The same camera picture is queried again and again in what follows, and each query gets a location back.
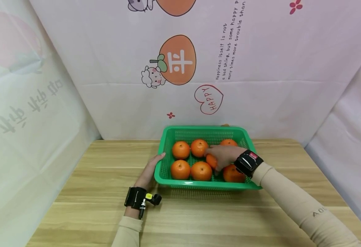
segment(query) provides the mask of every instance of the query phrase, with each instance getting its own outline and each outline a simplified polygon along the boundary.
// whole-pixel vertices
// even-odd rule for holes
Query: person's right hand
[[[240,146],[211,145],[210,148],[206,149],[205,156],[212,154],[217,159],[218,165],[215,168],[215,175],[218,175],[223,168],[234,163],[238,156],[246,150]]]

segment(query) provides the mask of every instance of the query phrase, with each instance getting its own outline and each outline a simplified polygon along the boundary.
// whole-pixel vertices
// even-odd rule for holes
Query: green plastic basket
[[[245,183],[228,183],[223,179],[223,175],[212,175],[211,181],[175,180],[171,177],[171,165],[175,161],[172,156],[172,146],[177,141],[185,141],[189,145],[196,139],[203,139],[209,145],[217,145],[224,139],[233,139],[238,146],[248,148],[256,152],[252,140],[246,130],[240,127],[220,127],[220,126],[168,126],[164,129],[160,140],[158,153],[167,155],[158,162],[154,171],[154,178],[160,185],[181,189],[211,189],[211,190],[259,190],[249,178]],[[205,158],[194,157],[191,153],[186,161],[192,166],[197,161],[205,161]]]

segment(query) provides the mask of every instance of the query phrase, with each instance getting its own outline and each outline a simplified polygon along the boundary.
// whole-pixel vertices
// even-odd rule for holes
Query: person's left hand
[[[165,153],[162,153],[160,155],[154,156],[148,161],[147,165],[145,166],[145,169],[142,171],[141,175],[135,182],[134,187],[141,187],[144,188],[145,190],[150,189],[150,182],[153,179],[155,166],[157,165],[157,162],[159,162],[164,158],[164,156]]]

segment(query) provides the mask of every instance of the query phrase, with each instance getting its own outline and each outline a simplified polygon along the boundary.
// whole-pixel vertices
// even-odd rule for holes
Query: black wrist strap
[[[128,189],[126,201],[124,206],[138,209],[141,207],[143,200],[145,199],[147,191],[141,187],[130,187]]]
[[[144,188],[130,187],[128,189],[124,206],[139,210],[139,219],[142,219],[143,213],[146,209],[146,201],[157,206],[160,204],[161,199],[162,199],[161,195],[159,194],[152,195],[151,193],[147,193],[147,191]]]
[[[246,150],[234,162],[238,172],[245,174],[247,177],[252,178],[253,172],[256,168],[263,163],[263,159],[251,150]]]

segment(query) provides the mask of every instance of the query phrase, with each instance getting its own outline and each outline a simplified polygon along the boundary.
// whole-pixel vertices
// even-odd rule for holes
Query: beige sleeve
[[[112,247],[139,247],[139,232],[141,230],[141,220],[123,216]]]
[[[308,193],[266,163],[252,181],[261,185],[318,247],[361,247],[355,235]]]

